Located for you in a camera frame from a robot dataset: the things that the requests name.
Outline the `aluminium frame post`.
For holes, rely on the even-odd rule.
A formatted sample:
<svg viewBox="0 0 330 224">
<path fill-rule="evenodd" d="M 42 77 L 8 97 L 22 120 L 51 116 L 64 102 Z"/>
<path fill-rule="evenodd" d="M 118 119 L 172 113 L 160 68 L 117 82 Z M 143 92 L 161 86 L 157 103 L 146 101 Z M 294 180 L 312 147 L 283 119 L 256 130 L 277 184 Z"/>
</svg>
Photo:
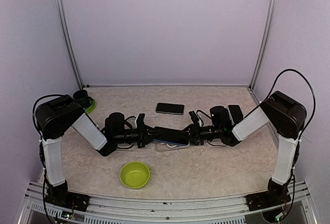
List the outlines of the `aluminium frame post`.
<svg viewBox="0 0 330 224">
<path fill-rule="evenodd" d="M 77 87 L 80 90 L 82 90 L 84 88 L 84 83 L 83 83 L 83 79 L 82 79 L 82 76 L 81 76 L 77 61 L 76 61 L 76 57 L 74 54 L 74 49 L 73 49 L 72 40 L 70 37 L 67 18 L 65 15 L 64 2 L 63 2 L 63 0 L 55 0 L 55 1 L 56 1 L 56 5 L 57 5 L 58 14 L 59 14 L 60 26 L 61 26 L 65 46 L 67 48 L 69 61 L 70 61 L 70 65 L 71 65 L 71 68 L 73 71 L 74 79 L 76 81 Z"/>
<path fill-rule="evenodd" d="M 262 67 L 262 63 L 263 63 L 265 53 L 267 50 L 267 45 L 268 45 L 271 27 L 272 27 L 272 23 L 273 23 L 276 1 L 277 0 L 269 0 L 267 15 L 266 15 L 266 22 L 265 22 L 265 26 L 264 26 L 263 34 L 262 34 L 262 38 L 261 38 L 261 45 L 260 45 L 260 48 L 258 51 L 257 62 L 255 65 L 253 74 L 252 74 L 251 82 L 250 82 L 251 91 L 255 90 L 257 80 L 258 80 L 258 77 L 261 72 L 261 67 Z"/>
</svg>

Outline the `blue smartphone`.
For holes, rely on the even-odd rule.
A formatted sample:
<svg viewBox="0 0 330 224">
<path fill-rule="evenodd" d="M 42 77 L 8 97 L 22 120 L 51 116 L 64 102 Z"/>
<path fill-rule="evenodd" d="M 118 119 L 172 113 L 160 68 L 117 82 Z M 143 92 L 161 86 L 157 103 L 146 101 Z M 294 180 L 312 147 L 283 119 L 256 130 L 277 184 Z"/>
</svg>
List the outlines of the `blue smartphone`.
<svg viewBox="0 0 330 224">
<path fill-rule="evenodd" d="M 182 130 L 170 129 L 165 127 L 155 127 L 155 131 L 160 133 L 154 138 L 156 142 L 163 142 L 173 145 L 187 146 L 189 144 L 188 138 L 183 134 Z"/>
</svg>

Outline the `left aluminium frame post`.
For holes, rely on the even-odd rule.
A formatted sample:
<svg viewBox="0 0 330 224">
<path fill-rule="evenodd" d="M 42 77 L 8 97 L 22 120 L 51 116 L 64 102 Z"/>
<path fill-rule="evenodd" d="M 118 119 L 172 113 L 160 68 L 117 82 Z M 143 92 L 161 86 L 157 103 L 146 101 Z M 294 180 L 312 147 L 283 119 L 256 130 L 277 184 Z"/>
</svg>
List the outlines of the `left aluminium frame post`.
<svg viewBox="0 0 330 224">
<path fill-rule="evenodd" d="M 73 49 L 72 40 L 70 37 L 67 18 L 65 15 L 64 2 L 63 2 L 63 0 L 55 0 L 55 1 L 56 1 L 56 5 L 57 5 L 58 14 L 59 14 L 60 26 L 61 26 L 65 46 L 67 48 L 69 61 L 70 61 L 70 65 L 71 65 L 71 68 L 73 71 L 74 79 L 76 81 L 77 87 L 80 90 L 82 90 L 84 88 L 84 83 L 83 83 L 83 79 L 82 79 L 82 76 L 81 76 L 77 61 L 76 61 L 76 57 L 74 54 L 74 49 Z"/>
</svg>

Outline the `green bowl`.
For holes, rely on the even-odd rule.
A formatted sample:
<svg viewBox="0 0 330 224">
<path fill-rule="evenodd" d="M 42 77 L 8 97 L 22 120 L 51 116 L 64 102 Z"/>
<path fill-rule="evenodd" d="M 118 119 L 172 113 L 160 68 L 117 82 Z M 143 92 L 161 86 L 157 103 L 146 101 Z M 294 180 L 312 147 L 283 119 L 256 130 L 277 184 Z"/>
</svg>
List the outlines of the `green bowl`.
<svg viewBox="0 0 330 224">
<path fill-rule="evenodd" d="M 142 162 L 129 162 L 120 170 L 121 183 L 127 188 L 143 188 L 150 180 L 151 172 L 149 167 Z"/>
</svg>

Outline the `front aluminium rail base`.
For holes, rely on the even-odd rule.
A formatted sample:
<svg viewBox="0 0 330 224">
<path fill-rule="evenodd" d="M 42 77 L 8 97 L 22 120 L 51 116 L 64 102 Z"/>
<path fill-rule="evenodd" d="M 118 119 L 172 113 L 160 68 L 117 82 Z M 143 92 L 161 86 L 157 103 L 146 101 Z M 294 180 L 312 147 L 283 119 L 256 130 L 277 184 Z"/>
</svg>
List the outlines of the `front aluminium rail base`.
<svg viewBox="0 0 330 224">
<path fill-rule="evenodd" d="M 60 222 L 63 212 L 71 215 L 69 223 L 259 223 L 271 206 L 252 209 L 252 194 L 264 192 L 267 182 L 251 186 L 250 182 L 234 181 L 221 185 L 202 179 L 196 185 L 191 180 L 175 183 L 151 177 L 140 189 L 125 187 L 118 175 L 99 180 L 67 177 L 69 192 L 88 195 L 84 211 L 76 203 L 68 208 L 43 202 L 43 178 L 29 182 L 15 223 L 27 223 L 32 212 L 44 217 L 44 223 Z"/>
</svg>

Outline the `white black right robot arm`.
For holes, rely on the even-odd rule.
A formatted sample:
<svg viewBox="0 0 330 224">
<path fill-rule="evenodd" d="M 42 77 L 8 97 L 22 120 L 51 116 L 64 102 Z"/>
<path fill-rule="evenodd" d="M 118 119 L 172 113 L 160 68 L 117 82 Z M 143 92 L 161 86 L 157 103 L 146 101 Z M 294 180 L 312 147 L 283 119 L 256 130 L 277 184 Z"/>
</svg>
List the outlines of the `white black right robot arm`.
<svg viewBox="0 0 330 224">
<path fill-rule="evenodd" d="M 288 197 L 288 184 L 299 156 L 301 135 L 305 128 L 306 108 L 286 94 L 275 91 L 250 113 L 243 115 L 239 106 L 215 106 L 210 109 L 210 126 L 201 126 L 198 115 L 189 113 L 192 124 L 181 130 L 179 139 L 192 145 L 220 139 L 234 147 L 263 127 L 267 127 L 276 144 L 277 159 L 265 192 L 248 195 L 253 204 L 275 205 Z"/>
</svg>

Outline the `right aluminium frame post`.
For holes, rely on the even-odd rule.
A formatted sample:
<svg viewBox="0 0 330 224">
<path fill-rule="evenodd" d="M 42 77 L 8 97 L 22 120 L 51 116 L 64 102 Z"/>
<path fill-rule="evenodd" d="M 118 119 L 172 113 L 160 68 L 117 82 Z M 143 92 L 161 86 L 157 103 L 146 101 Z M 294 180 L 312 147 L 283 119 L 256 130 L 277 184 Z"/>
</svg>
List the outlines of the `right aluminium frame post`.
<svg viewBox="0 0 330 224">
<path fill-rule="evenodd" d="M 251 91 L 255 90 L 257 80 L 258 80 L 258 77 L 261 72 L 261 67 L 262 67 L 262 63 L 263 63 L 265 53 L 267 50 L 267 45 L 268 45 L 271 27 L 272 27 L 272 23 L 273 23 L 276 1 L 277 0 L 269 0 L 267 15 L 266 15 L 266 22 L 265 22 L 265 26 L 264 26 L 263 34 L 262 34 L 262 38 L 261 38 L 261 45 L 260 45 L 260 48 L 258 51 L 257 62 L 255 65 L 253 74 L 252 74 L 251 82 L 250 82 Z"/>
</svg>

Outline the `green saucer plate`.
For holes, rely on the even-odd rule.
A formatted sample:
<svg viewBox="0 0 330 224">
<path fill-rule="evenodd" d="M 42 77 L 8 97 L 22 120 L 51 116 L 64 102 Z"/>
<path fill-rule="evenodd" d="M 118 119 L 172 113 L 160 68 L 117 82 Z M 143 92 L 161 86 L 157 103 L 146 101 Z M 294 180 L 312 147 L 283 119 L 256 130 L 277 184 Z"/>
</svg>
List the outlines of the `green saucer plate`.
<svg viewBox="0 0 330 224">
<path fill-rule="evenodd" d="M 91 113 L 96 108 L 96 102 L 93 98 L 89 97 L 90 100 L 90 106 L 85 109 L 85 112 Z"/>
</svg>

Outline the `dark green mug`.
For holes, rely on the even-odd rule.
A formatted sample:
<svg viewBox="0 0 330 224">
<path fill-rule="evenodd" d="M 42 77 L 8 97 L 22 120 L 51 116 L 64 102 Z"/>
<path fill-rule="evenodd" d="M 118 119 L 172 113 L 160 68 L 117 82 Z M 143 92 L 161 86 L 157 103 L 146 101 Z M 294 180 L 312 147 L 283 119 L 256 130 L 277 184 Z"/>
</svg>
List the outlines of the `dark green mug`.
<svg viewBox="0 0 330 224">
<path fill-rule="evenodd" d="M 92 99 L 86 90 L 78 90 L 73 94 L 73 99 L 83 108 L 88 108 L 92 105 Z"/>
</svg>

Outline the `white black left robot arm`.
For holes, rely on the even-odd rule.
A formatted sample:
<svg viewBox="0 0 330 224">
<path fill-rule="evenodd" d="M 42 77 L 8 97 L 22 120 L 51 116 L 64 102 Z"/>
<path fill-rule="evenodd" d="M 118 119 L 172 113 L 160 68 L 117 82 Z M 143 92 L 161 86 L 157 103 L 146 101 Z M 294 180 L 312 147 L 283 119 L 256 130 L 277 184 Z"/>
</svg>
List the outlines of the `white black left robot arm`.
<svg viewBox="0 0 330 224">
<path fill-rule="evenodd" d="M 62 138 L 73 128 L 101 156 L 107 157 L 118 145 L 137 145 L 143 148 L 161 133 L 144 123 L 145 115 L 139 114 L 131 125 L 119 112 L 110 114 L 103 129 L 85 112 L 70 95 L 48 95 L 49 101 L 37 102 L 32 109 L 34 127 L 40 135 L 40 159 L 44 167 L 44 183 L 47 186 L 46 202 L 56 205 L 74 205 L 76 199 L 88 196 L 68 191 L 62 167 Z"/>
</svg>

